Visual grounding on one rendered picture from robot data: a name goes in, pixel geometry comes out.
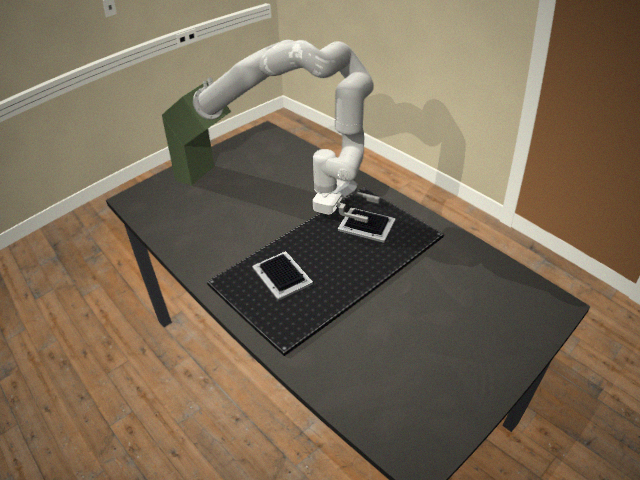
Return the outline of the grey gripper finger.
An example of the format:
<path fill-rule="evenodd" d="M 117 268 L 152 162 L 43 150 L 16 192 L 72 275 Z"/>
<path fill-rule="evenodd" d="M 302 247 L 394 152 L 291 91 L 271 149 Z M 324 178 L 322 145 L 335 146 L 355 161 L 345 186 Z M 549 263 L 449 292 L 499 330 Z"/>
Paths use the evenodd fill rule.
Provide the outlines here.
<path fill-rule="evenodd" d="M 377 204 L 380 201 L 380 197 L 376 197 L 376 196 L 372 196 L 372 195 L 368 195 L 368 194 L 357 192 L 357 187 L 350 194 L 353 194 L 353 195 L 356 195 L 356 196 L 360 196 L 360 197 L 364 197 L 364 198 L 366 198 L 366 201 L 377 203 Z"/>
<path fill-rule="evenodd" d="M 341 197 L 338 202 L 336 207 L 339 208 L 339 214 L 345 217 L 350 217 L 350 218 L 354 218 L 357 221 L 361 221 L 361 222 L 365 222 L 367 223 L 369 221 L 368 217 L 365 216 L 361 216 L 361 215 L 354 215 L 354 214 L 350 214 L 350 213 L 346 213 L 344 210 L 346 209 L 346 204 L 342 204 L 343 203 L 343 198 Z"/>

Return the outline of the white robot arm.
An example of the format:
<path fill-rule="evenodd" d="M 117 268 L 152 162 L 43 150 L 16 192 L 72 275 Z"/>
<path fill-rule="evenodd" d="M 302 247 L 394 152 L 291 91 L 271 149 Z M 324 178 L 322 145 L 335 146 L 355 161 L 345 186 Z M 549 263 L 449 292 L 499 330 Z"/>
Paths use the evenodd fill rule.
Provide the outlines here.
<path fill-rule="evenodd" d="M 345 79 L 335 92 L 335 129 L 342 134 L 342 151 L 338 158 L 328 149 L 315 152 L 313 173 L 317 192 L 340 192 L 345 197 L 357 186 L 354 179 L 364 156 L 364 99 L 373 91 L 373 80 L 343 42 L 333 42 L 321 50 L 304 40 L 276 44 L 241 60 L 214 83 L 208 78 L 209 86 L 204 80 L 204 87 L 193 96 L 193 106 L 201 117 L 213 120 L 224 107 L 269 76 L 304 68 L 316 77 L 328 78 L 340 71 Z M 339 186 L 337 179 L 346 183 Z"/>

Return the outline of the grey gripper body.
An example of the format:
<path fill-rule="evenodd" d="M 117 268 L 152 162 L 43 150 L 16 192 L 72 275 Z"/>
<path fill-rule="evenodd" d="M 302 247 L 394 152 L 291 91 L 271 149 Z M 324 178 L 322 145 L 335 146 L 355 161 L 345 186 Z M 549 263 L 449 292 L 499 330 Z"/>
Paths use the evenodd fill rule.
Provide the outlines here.
<path fill-rule="evenodd" d="M 337 185 L 341 186 L 344 183 L 346 182 L 337 179 Z M 316 196 L 313 199 L 313 210 L 315 212 L 330 215 L 337 209 L 336 205 L 341 197 L 344 198 L 344 196 L 340 192 L 338 194 L 317 192 Z"/>

